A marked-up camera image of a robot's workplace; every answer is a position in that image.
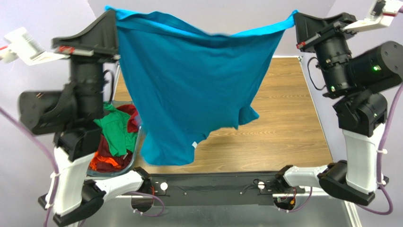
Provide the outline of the blue t shirt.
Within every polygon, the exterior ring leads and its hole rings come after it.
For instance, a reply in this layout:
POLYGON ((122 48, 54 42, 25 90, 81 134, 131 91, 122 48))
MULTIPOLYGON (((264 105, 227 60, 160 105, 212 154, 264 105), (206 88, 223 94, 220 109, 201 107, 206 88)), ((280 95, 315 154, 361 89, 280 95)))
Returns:
POLYGON ((141 155, 155 166, 190 164, 211 132, 259 118, 252 101, 295 24, 222 35, 158 11, 115 13, 121 71, 147 132, 141 155))

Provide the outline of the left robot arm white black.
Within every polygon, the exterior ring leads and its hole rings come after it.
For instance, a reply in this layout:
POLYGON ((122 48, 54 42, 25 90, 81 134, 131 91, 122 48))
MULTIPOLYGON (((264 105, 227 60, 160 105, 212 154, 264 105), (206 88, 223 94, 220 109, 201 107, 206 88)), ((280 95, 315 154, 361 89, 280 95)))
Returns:
POLYGON ((43 50, 26 30, 13 43, 14 52, 28 65, 70 61, 70 80, 63 90, 25 91, 18 101, 20 120, 33 134, 54 134, 55 171, 49 192, 38 201, 54 212, 60 227, 77 226, 109 199, 151 189, 150 176, 140 167, 104 180, 86 179, 101 139, 95 120, 104 116, 103 64, 119 60, 115 23, 115 11, 107 10, 78 34, 53 38, 53 53, 43 50))

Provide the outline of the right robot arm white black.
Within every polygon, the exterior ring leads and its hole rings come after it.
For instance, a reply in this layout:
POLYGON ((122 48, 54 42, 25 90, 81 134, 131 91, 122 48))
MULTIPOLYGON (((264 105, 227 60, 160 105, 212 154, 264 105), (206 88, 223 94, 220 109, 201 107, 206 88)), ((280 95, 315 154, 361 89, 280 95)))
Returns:
POLYGON ((319 167, 285 166, 272 186, 279 192, 317 187, 337 199, 367 206, 383 183, 377 179, 378 146, 392 113, 382 92, 402 84, 403 47, 387 41, 352 57, 347 40, 355 31, 347 26, 356 22, 353 15, 317 18, 297 13, 294 20, 297 48, 316 54, 327 89, 324 96, 337 99, 333 108, 345 137, 347 159, 319 167))

